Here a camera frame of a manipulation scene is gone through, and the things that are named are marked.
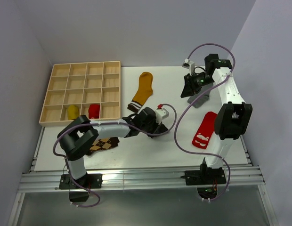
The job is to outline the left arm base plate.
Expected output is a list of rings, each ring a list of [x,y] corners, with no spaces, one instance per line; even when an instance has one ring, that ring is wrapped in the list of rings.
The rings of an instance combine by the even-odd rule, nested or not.
[[[77,179],[76,182],[85,188],[93,189],[93,188],[101,188],[102,186],[102,174],[88,174]],[[69,174],[63,174],[60,178],[59,189],[60,190],[68,190],[68,189],[79,189],[70,178]]]

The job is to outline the black sock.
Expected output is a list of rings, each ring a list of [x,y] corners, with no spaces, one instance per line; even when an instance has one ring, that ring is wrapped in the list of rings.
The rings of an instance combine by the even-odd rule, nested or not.
[[[149,137],[150,138],[159,137],[162,134],[166,133],[167,131],[168,128],[163,123],[160,123],[153,129],[153,131],[150,132],[152,135]]]

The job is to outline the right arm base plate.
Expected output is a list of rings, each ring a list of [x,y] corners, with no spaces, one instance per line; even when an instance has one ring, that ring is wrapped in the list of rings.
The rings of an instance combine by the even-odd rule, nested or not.
[[[223,185],[227,183],[224,173],[221,175],[205,175],[201,173],[200,170],[186,170],[184,175],[180,178],[185,180],[187,186],[196,186],[196,185]]]

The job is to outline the yellow bear sock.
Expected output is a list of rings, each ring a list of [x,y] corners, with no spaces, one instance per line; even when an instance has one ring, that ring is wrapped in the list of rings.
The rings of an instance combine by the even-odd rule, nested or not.
[[[67,108],[67,119],[75,120],[79,116],[79,108],[75,105],[70,105]]]

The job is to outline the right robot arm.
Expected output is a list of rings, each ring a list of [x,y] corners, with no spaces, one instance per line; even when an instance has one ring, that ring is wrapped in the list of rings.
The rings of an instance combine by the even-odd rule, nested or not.
[[[252,105],[247,104],[241,97],[231,73],[233,69],[230,60],[219,59],[218,54],[209,54],[204,59],[205,71],[199,74],[191,67],[190,60],[185,60],[184,68],[190,73],[184,76],[184,88],[181,98],[190,97],[201,92],[202,87],[216,84],[209,91],[217,88],[221,98],[221,109],[214,120],[213,141],[209,144],[212,155],[206,156],[204,162],[207,168],[199,172],[199,178],[203,183],[210,183],[216,176],[213,169],[224,165],[230,147],[241,135],[246,132]]]

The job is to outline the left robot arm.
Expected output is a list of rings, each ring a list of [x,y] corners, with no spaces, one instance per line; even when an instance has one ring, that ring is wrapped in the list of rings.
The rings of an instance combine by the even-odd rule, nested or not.
[[[57,136],[60,147],[66,155],[66,162],[71,173],[70,183],[82,188],[87,182],[84,156],[96,140],[110,137],[134,137],[140,132],[149,137],[158,136],[168,131],[162,123],[169,116],[164,108],[153,110],[149,107],[137,114],[119,120],[97,121],[81,115],[65,127]]]

